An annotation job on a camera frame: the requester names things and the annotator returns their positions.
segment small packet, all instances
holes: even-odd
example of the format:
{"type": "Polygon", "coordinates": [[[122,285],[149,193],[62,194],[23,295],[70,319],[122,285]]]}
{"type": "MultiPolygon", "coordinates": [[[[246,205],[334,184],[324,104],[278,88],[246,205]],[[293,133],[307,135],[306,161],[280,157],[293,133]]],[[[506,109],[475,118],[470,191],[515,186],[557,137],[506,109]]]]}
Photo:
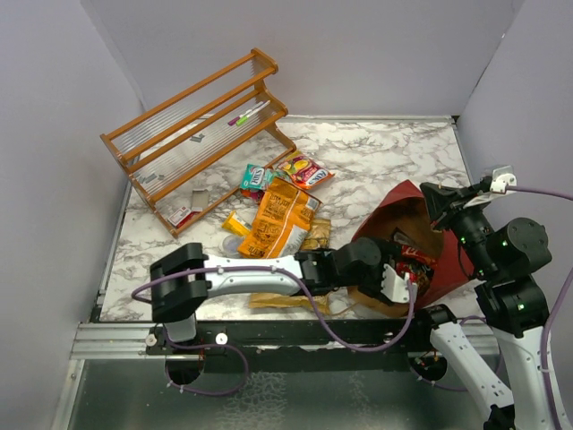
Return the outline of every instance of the small packet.
{"type": "Polygon", "coordinates": [[[248,164],[239,188],[242,190],[265,191],[272,179],[272,170],[255,164],[248,164]]]}
{"type": "Polygon", "coordinates": [[[265,191],[277,176],[284,179],[288,178],[288,175],[284,172],[249,164],[244,171],[243,180],[239,186],[241,194],[260,204],[265,191]]]}
{"type": "Polygon", "coordinates": [[[251,233],[252,228],[251,224],[239,217],[236,211],[229,213],[229,216],[223,221],[221,227],[240,237],[247,236],[251,233]]]}
{"type": "Polygon", "coordinates": [[[182,206],[177,211],[175,211],[167,220],[175,228],[180,228],[185,222],[187,222],[193,216],[191,209],[182,206]]]}
{"type": "Polygon", "coordinates": [[[278,169],[288,173],[293,184],[310,190],[314,186],[334,176],[326,168],[319,166],[313,159],[296,150],[278,164],[278,169]]]}
{"type": "Polygon", "coordinates": [[[304,239],[301,251],[328,248],[330,242],[330,219],[315,218],[312,220],[311,231],[304,239]]]}

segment white marble surface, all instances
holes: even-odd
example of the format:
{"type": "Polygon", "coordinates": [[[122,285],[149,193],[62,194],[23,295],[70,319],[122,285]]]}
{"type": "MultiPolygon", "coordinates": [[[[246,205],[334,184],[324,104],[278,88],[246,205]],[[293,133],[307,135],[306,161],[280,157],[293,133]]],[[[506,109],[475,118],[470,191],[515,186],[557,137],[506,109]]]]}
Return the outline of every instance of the white marble surface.
{"type": "MultiPolygon", "coordinates": [[[[336,173],[327,184],[312,194],[323,205],[318,217],[332,221],[331,246],[348,242],[365,217],[398,183],[410,179],[415,184],[433,181],[444,185],[467,185],[468,178],[450,123],[302,123],[282,122],[279,128],[297,147],[336,173]]],[[[203,176],[196,176],[188,190],[182,190],[173,204],[189,204],[189,190],[207,187],[211,195],[224,192],[238,183],[243,171],[235,166],[269,160],[279,146],[263,135],[247,142],[237,153],[224,157],[203,176]]],[[[124,217],[114,265],[107,285],[101,321],[149,321],[150,306],[134,302],[131,291],[149,280],[149,266],[157,259],[189,242],[201,242],[207,254],[220,255],[219,243],[228,233],[220,225],[231,210],[252,219],[257,207],[248,199],[233,196],[173,239],[132,193],[124,217]]],[[[441,300],[459,316],[478,311],[471,288],[460,288],[441,300]]],[[[332,312],[346,308],[352,301],[340,289],[330,296],[332,312]]],[[[207,300],[198,310],[202,320],[216,319],[309,319],[313,314],[302,308],[249,309],[248,295],[207,300]]],[[[357,306],[344,317],[380,316],[357,306]]]]}

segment gray wall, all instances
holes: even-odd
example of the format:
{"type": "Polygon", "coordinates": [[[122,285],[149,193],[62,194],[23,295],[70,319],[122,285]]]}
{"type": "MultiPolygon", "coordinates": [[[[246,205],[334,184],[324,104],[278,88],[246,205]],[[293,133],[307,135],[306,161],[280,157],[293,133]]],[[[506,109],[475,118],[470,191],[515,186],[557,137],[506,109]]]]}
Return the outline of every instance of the gray wall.
{"type": "Polygon", "coordinates": [[[292,114],[459,115],[522,0],[82,3],[147,106],[256,46],[292,114]]]}
{"type": "Polygon", "coordinates": [[[98,135],[140,104],[79,2],[4,1],[0,40],[0,427],[46,429],[124,188],[98,135]]]}
{"type": "MultiPolygon", "coordinates": [[[[526,0],[459,119],[470,170],[510,163],[517,181],[573,193],[573,3],[526,0]]],[[[492,206],[497,227],[516,216],[547,227],[551,265],[536,276],[553,304],[573,259],[573,204],[531,194],[492,206]]],[[[573,294],[553,330],[552,347],[561,391],[573,415],[573,294]]]]}

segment wooden spice rack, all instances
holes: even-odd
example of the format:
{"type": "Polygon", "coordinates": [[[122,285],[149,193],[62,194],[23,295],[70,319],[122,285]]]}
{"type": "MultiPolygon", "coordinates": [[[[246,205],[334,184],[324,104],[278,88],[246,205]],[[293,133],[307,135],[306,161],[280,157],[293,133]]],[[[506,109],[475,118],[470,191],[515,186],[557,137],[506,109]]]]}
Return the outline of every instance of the wooden spice rack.
{"type": "MultiPolygon", "coordinates": [[[[203,212],[176,228],[167,220],[170,214],[162,213],[158,204],[191,178],[262,131],[267,131],[285,147],[277,157],[268,160],[267,167],[296,149],[275,124],[287,115],[287,107],[269,93],[264,83],[264,79],[277,70],[277,63],[271,57],[254,48],[249,55],[112,133],[101,134],[101,140],[133,188],[173,237],[178,237],[238,190],[237,186],[218,196],[203,212]],[[223,94],[212,99],[213,93],[223,94]],[[269,104],[244,124],[228,124],[255,103],[267,100],[269,104]]],[[[249,160],[242,162],[244,171],[249,160]]]]}

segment brown paper bag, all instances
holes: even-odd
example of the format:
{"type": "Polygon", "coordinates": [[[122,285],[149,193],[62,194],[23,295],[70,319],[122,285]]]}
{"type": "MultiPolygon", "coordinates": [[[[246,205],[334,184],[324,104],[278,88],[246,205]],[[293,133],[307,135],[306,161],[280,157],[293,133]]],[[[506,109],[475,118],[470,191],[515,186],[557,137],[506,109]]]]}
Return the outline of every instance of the brown paper bag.
{"type": "MultiPolygon", "coordinates": [[[[378,208],[356,230],[352,240],[358,237],[390,240],[397,231],[409,237],[420,251],[438,259],[430,287],[418,294],[416,310],[430,305],[468,281],[459,267],[458,240],[451,231],[432,231],[422,192],[410,181],[402,182],[386,195],[378,208]]],[[[471,272],[472,263],[463,250],[461,261],[466,271],[471,272]]],[[[408,304],[386,305],[365,296],[357,287],[349,288],[348,295],[387,316],[399,317],[407,313],[408,304]]]]}

